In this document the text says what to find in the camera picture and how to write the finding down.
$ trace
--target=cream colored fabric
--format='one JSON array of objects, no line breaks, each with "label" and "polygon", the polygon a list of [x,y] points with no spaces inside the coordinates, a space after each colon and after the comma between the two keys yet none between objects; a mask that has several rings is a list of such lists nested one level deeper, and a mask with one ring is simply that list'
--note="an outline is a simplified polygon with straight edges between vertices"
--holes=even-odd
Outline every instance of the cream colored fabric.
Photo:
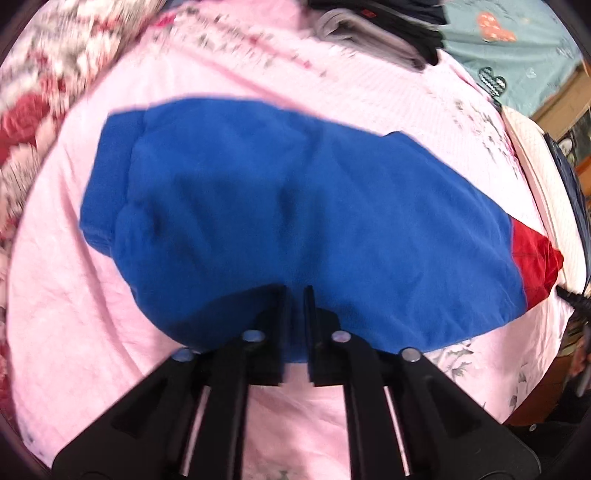
[{"label": "cream colored fabric", "polygon": [[583,244],[569,196],[544,140],[544,132],[534,121],[509,107],[503,107],[502,116],[548,237],[564,255],[558,283],[582,293],[586,280]]}]

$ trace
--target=floral blanket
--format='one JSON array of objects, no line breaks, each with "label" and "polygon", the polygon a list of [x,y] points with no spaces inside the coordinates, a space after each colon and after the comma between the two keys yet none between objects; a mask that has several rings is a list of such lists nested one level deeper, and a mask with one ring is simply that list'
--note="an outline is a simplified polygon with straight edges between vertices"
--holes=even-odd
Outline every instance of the floral blanket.
[{"label": "floral blanket", "polygon": [[163,3],[50,0],[0,66],[0,410],[13,425],[6,277],[28,191],[72,104]]}]

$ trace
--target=gray garment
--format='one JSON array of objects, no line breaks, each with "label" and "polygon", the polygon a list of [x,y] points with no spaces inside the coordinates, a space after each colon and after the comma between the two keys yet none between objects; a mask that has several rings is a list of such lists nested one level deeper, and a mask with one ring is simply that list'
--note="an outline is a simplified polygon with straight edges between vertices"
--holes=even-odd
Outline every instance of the gray garment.
[{"label": "gray garment", "polygon": [[314,33],[320,40],[354,48],[411,70],[425,69],[425,59],[410,43],[346,8],[335,8],[322,15],[314,23]]}]

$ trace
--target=silver rivet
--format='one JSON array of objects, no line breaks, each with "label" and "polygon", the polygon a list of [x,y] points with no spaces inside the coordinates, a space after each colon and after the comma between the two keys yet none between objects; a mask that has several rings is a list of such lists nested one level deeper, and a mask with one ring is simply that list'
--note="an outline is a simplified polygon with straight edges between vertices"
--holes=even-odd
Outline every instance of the silver rivet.
[{"label": "silver rivet", "polygon": [[190,362],[195,358],[195,354],[188,348],[181,348],[173,353],[173,360],[177,362]]},{"label": "silver rivet", "polygon": [[331,338],[337,343],[347,343],[349,340],[351,340],[351,334],[349,332],[345,332],[344,330],[337,330],[336,332],[333,332]]},{"label": "silver rivet", "polygon": [[421,352],[419,352],[416,348],[405,348],[402,351],[402,358],[404,358],[407,362],[418,362],[421,359]]},{"label": "silver rivet", "polygon": [[242,340],[250,343],[259,343],[265,339],[265,334],[260,330],[247,330],[242,334]]}]

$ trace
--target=folded blue sweatshirt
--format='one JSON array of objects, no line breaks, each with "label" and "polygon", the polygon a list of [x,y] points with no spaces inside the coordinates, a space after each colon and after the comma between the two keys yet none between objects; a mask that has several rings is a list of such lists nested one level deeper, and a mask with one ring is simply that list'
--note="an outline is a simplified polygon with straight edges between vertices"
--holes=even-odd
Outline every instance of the folded blue sweatshirt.
[{"label": "folded blue sweatshirt", "polygon": [[[402,133],[261,102],[186,99],[107,120],[80,214],[137,305],[175,340],[217,348],[277,284],[379,349],[485,333],[548,295],[548,239]],[[302,360],[295,312],[286,354]]]}]

